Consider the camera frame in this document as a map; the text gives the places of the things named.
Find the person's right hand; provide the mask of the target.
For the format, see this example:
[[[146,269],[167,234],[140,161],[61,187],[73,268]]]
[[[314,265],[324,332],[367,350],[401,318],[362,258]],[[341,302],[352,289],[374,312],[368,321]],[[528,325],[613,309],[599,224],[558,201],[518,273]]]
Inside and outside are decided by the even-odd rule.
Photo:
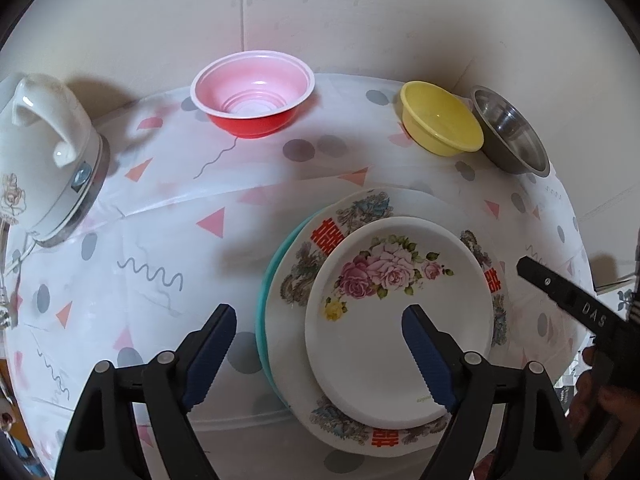
[[[639,477],[639,375],[604,353],[582,352],[589,366],[577,381],[567,421],[582,456],[585,479]]]

